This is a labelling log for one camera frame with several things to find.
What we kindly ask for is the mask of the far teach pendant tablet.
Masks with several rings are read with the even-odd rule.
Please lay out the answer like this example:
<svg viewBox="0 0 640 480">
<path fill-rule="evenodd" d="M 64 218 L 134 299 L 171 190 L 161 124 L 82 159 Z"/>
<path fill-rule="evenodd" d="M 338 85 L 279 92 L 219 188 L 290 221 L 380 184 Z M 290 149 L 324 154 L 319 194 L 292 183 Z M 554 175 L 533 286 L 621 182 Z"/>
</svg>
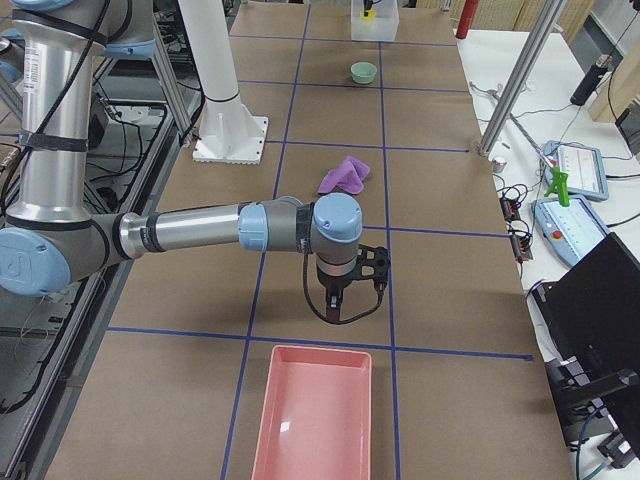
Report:
<svg viewBox="0 0 640 480">
<path fill-rule="evenodd" d="M 601 151 L 578 142 L 549 140 L 543 153 L 555 161 L 559 170 L 568 175 L 567 193 L 580 194 L 594 201 L 609 198 Z"/>
</svg>

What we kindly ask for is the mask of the reacher grabber tool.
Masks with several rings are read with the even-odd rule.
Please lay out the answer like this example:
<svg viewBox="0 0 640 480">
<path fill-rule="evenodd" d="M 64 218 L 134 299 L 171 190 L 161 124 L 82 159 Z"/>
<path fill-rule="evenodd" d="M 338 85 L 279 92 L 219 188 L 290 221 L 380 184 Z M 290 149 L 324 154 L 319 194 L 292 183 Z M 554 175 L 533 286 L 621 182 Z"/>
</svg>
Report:
<svg viewBox="0 0 640 480">
<path fill-rule="evenodd" d="M 559 168 L 557 160 L 553 160 L 549 155 L 544 153 L 542 148 L 533 140 L 528 131 L 512 113 L 508 114 L 508 119 L 515 124 L 515 126 L 533 148 L 539 160 L 544 164 L 544 167 L 541 168 L 542 172 L 548 172 L 552 175 L 551 183 L 544 196 L 548 197 L 550 194 L 556 194 L 560 205 L 563 207 L 569 207 L 570 200 L 567 185 L 569 175 Z"/>
</svg>

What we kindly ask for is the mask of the teach pendant tablet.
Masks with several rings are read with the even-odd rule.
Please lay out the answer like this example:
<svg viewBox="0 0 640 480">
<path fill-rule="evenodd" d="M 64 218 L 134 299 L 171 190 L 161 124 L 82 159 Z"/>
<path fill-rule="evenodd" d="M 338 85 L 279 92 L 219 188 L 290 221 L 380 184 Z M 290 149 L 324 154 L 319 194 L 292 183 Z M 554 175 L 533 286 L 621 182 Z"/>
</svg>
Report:
<svg viewBox="0 0 640 480">
<path fill-rule="evenodd" d="M 559 170 L 568 175 L 567 193 L 580 194 L 594 201 L 609 198 L 601 151 L 578 142 L 549 140 L 543 153 L 555 161 Z"/>
<path fill-rule="evenodd" d="M 532 211 L 543 236 L 569 267 L 575 266 L 610 233 L 583 195 L 570 195 L 567 207 L 556 199 L 539 199 L 532 203 Z"/>
</svg>

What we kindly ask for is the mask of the purple cloth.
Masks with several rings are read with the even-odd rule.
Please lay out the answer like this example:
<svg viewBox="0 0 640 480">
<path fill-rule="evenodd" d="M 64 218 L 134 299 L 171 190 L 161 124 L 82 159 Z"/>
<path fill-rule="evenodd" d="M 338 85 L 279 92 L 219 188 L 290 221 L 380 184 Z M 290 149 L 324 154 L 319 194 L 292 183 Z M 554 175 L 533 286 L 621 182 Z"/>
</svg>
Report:
<svg viewBox="0 0 640 480">
<path fill-rule="evenodd" d="M 364 181 L 370 174 L 370 167 L 354 156 L 346 156 L 339 166 L 330 170 L 320 182 L 319 195 L 326 195 L 336 188 L 358 195 L 364 190 Z"/>
</svg>

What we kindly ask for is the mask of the small metal cup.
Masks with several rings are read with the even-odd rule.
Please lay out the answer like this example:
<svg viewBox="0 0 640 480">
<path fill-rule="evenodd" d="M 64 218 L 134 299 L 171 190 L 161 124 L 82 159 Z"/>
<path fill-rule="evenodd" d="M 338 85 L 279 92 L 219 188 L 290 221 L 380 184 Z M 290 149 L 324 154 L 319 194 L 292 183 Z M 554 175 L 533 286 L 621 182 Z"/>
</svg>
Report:
<svg viewBox="0 0 640 480">
<path fill-rule="evenodd" d="M 500 174 L 504 171 L 507 161 L 505 158 L 496 156 L 491 160 L 492 171 L 496 174 Z"/>
</svg>

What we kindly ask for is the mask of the yellow plastic cup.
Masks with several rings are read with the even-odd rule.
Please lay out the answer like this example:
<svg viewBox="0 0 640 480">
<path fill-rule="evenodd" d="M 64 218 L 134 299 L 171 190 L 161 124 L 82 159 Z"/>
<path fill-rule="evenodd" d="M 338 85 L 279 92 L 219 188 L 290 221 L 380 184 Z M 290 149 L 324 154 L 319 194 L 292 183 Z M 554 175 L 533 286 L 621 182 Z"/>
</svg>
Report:
<svg viewBox="0 0 640 480">
<path fill-rule="evenodd" d="M 360 18 L 363 21 L 371 21 L 376 17 L 376 12 L 373 9 L 370 10 L 362 10 L 360 12 Z"/>
</svg>

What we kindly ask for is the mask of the aluminium frame post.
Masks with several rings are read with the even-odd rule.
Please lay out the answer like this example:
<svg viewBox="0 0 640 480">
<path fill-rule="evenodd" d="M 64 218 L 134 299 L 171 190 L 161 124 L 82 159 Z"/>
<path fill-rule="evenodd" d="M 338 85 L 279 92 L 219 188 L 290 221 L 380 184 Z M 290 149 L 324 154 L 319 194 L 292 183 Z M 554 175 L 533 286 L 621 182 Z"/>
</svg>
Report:
<svg viewBox="0 0 640 480">
<path fill-rule="evenodd" d="M 531 73 L 547 39 L 566 5 L 565 0 L 547 0 L 530 31 L 511 71 L 502 95 L 478 145 L 478 153 L 486 157 L 493 149 L 511 114 L 521 89 Z"/>
</svg>

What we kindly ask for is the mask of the mint green bowl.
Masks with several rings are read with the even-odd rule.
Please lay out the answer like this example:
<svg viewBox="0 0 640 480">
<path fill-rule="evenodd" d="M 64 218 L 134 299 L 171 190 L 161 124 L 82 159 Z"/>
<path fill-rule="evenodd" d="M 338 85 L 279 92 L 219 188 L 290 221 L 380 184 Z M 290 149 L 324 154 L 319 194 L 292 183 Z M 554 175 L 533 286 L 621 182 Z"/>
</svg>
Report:
<svg viewBox="0 0 640 480">
<path fill-rule="evenodd" d="M 350 67 L 351 79 L 357 85 L 372 84 L 377 73 L 377 66 L 370 62 L 360 61 L 353 63 Z"/>
</svg>

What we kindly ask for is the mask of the pink plastic bin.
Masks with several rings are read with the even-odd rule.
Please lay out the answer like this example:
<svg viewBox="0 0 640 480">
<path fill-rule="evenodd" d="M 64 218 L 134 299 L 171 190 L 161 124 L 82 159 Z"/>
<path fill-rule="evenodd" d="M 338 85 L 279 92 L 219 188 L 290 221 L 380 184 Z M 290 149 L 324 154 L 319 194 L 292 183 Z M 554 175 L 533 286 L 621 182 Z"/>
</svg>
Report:
<svg viewBox="0 0 640 480">
<path fill-rule="evenodd" d="M 252 477 L 369 479 L 371 424 L 368 353 L 277 345 Z"/>
</svg>

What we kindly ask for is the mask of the black bottle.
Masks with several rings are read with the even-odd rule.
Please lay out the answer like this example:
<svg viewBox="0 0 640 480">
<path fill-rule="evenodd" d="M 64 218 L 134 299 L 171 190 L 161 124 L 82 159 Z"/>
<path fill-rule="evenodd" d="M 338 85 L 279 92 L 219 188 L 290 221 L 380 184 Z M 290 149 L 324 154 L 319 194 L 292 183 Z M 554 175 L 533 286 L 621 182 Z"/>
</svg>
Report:
<svg viewBox="0 0 640 480">
<path fill-rule="evenodd" d="M 578 84 L 570 97 L 570 102 L 576 106 L 584 106 L 591 94 L 609 71 L 612 62 L 611 54 L 602 54 L 590 66 L 581 82 Z"/>
</svg>

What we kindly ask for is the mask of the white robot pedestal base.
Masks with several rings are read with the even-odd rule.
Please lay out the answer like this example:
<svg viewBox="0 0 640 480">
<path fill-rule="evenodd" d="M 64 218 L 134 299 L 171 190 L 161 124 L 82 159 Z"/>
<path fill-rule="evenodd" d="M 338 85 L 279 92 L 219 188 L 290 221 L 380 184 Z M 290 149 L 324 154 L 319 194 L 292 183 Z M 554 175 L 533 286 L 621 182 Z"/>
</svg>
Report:
<svg viewBox="0 0 640 480">
<path fill-rule="evenodd" d="M 223 3 L 183 0 L 179 8 L 205 99 L 193 159 L 256 165 L 269 120 L 241 99 Z"/>
</svg>

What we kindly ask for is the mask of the near teach pendant tablet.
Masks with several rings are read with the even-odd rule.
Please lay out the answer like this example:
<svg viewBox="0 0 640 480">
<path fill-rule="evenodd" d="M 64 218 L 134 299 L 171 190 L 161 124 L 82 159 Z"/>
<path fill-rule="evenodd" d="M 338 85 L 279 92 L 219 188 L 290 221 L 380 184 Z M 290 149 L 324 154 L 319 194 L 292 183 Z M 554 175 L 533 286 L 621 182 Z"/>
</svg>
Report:
<svg viewBox="0 0 640 480">
<path fill-rule="evenodd" d="M 532 211 L 543 236 L 569 267 L 575 266 L 610 233 L 583 195 L 570 195 L 567 207 L 556 199 L 539 199 L 532 203 Z"/>
</svg>

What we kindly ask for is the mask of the red fire extinguisher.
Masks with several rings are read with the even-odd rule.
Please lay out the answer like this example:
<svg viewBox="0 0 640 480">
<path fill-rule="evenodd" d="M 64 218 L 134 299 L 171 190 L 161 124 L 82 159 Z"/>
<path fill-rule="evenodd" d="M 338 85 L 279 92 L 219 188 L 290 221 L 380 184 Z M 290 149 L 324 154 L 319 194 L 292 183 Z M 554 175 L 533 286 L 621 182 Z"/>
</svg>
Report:
<svg viewBox="0 0 640 480">
<path fill-rule="evenodd" d="M 467 37 L 468 32 L 473 24 L 473 20 L 478 8 L 479 0 L 466 0 L 458 20 L 456 29 L 456 38 L 463 40 Z"/>
</svg>

